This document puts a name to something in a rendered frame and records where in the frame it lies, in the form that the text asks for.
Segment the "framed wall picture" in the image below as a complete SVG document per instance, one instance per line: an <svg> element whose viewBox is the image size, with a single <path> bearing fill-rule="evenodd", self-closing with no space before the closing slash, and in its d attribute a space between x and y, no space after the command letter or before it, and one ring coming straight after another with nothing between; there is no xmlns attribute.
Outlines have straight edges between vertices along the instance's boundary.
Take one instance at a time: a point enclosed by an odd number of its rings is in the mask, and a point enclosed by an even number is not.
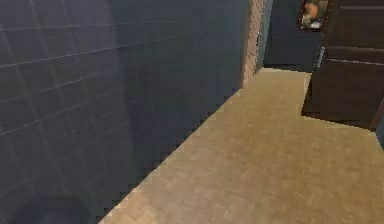
<svg viewBox="0 0 384 224"><path fill-rule="evenodd" d="M329 0L303 0L298 19L299 30L319 32L325 18Z"/></svg>

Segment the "dark brown room door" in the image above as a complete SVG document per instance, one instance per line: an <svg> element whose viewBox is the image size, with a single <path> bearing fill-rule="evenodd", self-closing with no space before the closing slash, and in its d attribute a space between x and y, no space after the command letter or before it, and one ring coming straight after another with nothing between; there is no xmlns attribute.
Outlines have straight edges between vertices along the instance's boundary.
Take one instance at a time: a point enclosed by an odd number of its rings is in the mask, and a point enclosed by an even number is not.
<svg viewBox="0 0 384 224"><path fill-rule="evenodd" d="M329 0L302 114L373 131L384 100L384 0Z"/></svg>

